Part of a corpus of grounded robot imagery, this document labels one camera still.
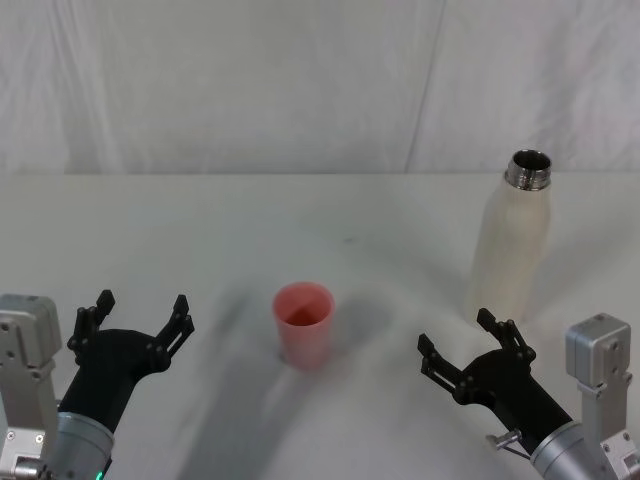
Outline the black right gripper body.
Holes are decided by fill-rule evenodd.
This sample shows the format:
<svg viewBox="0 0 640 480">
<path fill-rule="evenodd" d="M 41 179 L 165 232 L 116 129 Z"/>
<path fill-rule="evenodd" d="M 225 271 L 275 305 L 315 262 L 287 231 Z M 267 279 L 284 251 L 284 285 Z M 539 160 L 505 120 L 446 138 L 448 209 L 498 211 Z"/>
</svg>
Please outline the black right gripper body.
<svg viewBox="0 0 640 480">
<path fill-rule="evenodd" d="M 488 408 L 509 431 L 519 431 L 519 444 L 535 450 L 571 416 L 531 375 L 533 349 L 497 349 L 474 359 L 461 373 L 459 403 Z"/>
</svg>

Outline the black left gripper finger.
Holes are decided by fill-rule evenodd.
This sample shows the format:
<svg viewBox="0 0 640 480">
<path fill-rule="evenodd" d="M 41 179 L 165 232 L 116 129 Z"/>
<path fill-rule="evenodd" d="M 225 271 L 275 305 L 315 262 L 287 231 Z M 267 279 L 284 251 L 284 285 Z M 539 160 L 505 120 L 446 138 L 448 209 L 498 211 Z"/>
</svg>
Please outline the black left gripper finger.
<svg viewBox="0 0 640 480">
<path fill-rule="evenodd" d="M 91 344 L 97 337 L 100 327 L 115 305 L 115 297 L 111 290 L 103 290 L 95 304 L 90 307 L 79 307 L 73 334 L 67 341 L 67 347 L 74 353 L 77 365 L 89 351 Z"/>
<path fill-rule="evenodd" d="M 177 296 L 168 322 L 147 344 L 147 360 L 152 373 L 164 372 L 171 365 L 174 354 L 195 331 L 184 294 Z"/>
</svg>

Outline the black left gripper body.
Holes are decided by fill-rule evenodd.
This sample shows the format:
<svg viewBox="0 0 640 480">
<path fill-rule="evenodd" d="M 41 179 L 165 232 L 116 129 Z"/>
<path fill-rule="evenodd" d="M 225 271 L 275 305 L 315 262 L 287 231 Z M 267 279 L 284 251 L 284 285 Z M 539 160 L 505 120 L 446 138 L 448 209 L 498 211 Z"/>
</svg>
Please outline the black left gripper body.
<svg viewBox="0 0 640 480">
<path fill-rule="evenodd" d="M 166 370 L 166 348 L 151 335 L 110 329 L 72 336 L 78 370 L 58 410 L 81 415 L 114 432 L 137 383 Z"/>
</svg>

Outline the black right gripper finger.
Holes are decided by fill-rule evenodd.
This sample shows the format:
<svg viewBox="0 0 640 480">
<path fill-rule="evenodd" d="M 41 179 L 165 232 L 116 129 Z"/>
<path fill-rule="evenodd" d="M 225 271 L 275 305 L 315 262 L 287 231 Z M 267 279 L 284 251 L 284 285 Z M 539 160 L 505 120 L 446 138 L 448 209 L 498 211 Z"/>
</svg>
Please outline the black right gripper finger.
<svg viewBox="0 0 640 480">
<path fill-rule="evenodd" d="M 430 338 L 422 333 L 418 337 L 417 349 L 422 355 L 421 373 L 449 392 L 457 403 L 474 403 L 471 362 L 460 370 L 447 361 L 435 348 Z"/>
<path fill-rule="evenodd" d="M 513 320 L 497 321 L 488 309 L 481 308 L 476 321 L 499 342 L 504 351 L 525 362 L 532 362 L 536 358 L 535 351 L 525 342 Z"/>
</svg>

